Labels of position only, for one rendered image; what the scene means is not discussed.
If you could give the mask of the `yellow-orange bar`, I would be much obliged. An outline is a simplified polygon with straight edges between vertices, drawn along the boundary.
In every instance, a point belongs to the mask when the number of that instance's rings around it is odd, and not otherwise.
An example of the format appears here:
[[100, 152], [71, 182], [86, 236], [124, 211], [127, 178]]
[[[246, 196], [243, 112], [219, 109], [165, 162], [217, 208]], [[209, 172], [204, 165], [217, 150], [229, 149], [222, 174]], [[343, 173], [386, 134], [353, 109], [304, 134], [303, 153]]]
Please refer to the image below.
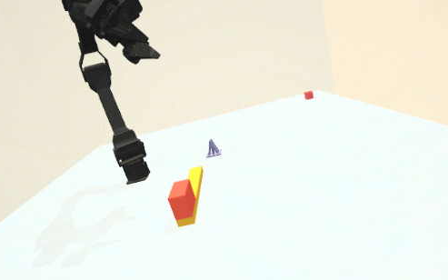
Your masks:
[[203, 178], [201, 166], [191, 168], [187, 180], [175, 182], [168, 197], [178, 227], [195, 224]]

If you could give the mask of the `small red cube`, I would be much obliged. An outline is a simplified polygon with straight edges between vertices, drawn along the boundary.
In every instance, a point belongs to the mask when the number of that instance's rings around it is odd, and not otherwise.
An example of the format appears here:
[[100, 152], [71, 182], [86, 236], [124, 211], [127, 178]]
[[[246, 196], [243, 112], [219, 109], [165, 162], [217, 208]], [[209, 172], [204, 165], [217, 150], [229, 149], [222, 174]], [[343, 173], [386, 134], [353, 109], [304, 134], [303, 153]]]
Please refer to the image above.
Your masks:
[[309, 99], [313, 99], [313, 98], [314, 98], [313, 91], [304, 92], [304, 99], [309, 100]]

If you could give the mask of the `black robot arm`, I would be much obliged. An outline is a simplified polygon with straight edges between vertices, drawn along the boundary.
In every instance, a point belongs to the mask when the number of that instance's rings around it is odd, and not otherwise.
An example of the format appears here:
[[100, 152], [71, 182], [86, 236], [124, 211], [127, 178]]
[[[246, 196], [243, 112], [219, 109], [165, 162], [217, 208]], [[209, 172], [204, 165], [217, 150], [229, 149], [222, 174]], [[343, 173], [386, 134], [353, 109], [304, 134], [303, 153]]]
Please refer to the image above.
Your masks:
[[[129, 21], [132, 23], [140, 17], [143, 11], [140, 0], [117, 0], [127, 12]], [[124, 119], [116, 104], [116, 100], [110, 89], [111, 69], [108, 60], [99, 52], [95, 34], [90, 32], [85, 24], [84, 11], [92, 0], [61, 0], [65, 11], [68, 11], [71, 20], [75, 23], [81, 57], [79, 67], [83, 74], [83, 79], [88, 83], [91, 90], [98, 93], [106, 117], [113, 130], [113, 153], [128, 182], [127, 185], [144, 181], [150, 174], [146, 161], [143, 158], [147, 156], [144, 143], [138, 139], [133, 129], [126, 127]], [[103, 56], [105, 63], [87, 65], [82, 68], [84, 55], [97, 52]], [[121, 160], [122, 161], [119, 161]]]

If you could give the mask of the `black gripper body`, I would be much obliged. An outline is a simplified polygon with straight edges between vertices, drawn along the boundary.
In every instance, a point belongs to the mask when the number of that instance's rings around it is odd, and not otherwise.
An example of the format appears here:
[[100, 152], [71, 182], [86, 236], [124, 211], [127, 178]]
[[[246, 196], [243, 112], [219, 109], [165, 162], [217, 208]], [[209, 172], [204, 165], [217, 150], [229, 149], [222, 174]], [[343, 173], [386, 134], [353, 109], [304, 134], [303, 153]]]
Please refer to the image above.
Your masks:
[[95, 34], [97, 38], [105, 39], [114, 47], [116, 47], [118, 43], [122, 45], [124, 47], [122, 52], [123, 56], [125, 56], [130, 63], [137, 65], [140, 60], [132, 61], [128, 56], [136, 44], [135, 41], [130, 42], [118, 38], [113, 39], [105, 35], [102, 31], [103, 24], [118, 4], [119, 2], [117, 0], [92, 0], [84, 11], [85, 24], [87, 29], [92, 32], [92, 34]]

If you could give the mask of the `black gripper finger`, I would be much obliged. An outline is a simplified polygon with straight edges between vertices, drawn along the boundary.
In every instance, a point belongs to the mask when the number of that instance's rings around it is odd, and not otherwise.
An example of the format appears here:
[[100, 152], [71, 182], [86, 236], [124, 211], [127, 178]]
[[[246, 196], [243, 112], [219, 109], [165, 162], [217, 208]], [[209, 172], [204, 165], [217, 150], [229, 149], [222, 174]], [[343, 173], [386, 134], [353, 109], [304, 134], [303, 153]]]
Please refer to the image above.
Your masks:
[[127, 12], [118, 4], [102, 26], [102, 31], [110, 38], [147, 43], [147, 35], [129, 21]]
[[146, 59], [158, 59], [161, 54], [156, 52], [150, 45], [147, 43], [139, 43], [136, 42], [134, 48], [128, 55], [132, 61], [136, 60], [146, 60]]

